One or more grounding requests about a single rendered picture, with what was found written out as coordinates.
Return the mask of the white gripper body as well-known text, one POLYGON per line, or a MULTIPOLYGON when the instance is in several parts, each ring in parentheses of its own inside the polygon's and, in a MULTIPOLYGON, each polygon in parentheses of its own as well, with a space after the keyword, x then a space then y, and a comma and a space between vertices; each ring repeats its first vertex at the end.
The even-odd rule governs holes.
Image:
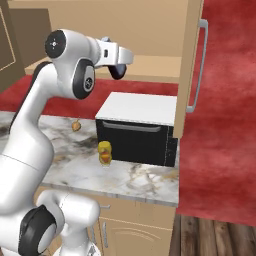
POLYGON ((121 46, 118 47, 118 57, 117 57, 118 64, 130 65, 133 63, 133 60, 134 60, 134 54, 129 49, 126 49, 121 46))

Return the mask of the yellow mustard bottle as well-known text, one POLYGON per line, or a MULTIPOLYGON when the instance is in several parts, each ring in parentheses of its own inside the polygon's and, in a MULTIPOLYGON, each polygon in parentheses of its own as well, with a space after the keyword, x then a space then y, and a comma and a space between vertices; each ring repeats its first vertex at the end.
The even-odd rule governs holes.
POLYGON ((101 141, 98 144, 99 161, 103 165, 109 165, 112 161, 112 146, 109 141, 101 141))

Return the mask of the tan cabinet door with panel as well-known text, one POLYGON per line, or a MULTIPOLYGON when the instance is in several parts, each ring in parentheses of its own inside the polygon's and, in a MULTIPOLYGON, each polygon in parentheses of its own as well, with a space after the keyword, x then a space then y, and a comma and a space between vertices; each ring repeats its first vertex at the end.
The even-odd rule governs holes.
POLYGON ((0 0, 0 93, 25 75, 7 0, 0 0))

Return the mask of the tan base cabinet door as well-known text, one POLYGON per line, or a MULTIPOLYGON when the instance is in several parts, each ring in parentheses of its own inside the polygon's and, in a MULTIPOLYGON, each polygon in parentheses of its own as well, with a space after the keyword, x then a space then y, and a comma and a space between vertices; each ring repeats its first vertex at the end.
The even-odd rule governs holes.
POLYGON ((99 223, 104 256, 169 256, 171 229, 103 217, 99 223), (103 222, 107 223, 108 248, 103 242, 103 222))

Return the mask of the black microwave with white top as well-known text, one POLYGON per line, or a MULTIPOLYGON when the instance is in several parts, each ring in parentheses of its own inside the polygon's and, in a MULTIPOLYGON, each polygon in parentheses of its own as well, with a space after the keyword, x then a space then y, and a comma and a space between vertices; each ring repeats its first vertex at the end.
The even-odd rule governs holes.
POLYGON ((98 141, 119 161, 174 167, 176 96, 112 92, 95 116, 98 141))

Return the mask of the tan drawer front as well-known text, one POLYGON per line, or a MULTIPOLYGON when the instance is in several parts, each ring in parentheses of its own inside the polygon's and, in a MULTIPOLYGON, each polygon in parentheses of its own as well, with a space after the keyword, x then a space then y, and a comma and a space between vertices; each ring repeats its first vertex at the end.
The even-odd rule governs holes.
POLYGON ((175 207, 159 204, 97 195, 90 195, 90 198, 97 200, 100 205, 111 205, 110 209, 101 209, 101 216, 112 219, 141 221, 143 218, 146 218, 147 220, 153 220, 156 217, 173 216, 176 212, 175 207))

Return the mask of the open tan wall cabinet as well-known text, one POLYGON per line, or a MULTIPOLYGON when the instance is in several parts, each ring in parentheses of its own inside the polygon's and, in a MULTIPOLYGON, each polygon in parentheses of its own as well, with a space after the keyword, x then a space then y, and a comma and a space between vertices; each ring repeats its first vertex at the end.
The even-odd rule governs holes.
POLYGON ((177 83, 188 0, 11 0, 12 9, 46 9, 52 29, 104 36, 130 49, 125 78, 177 83))

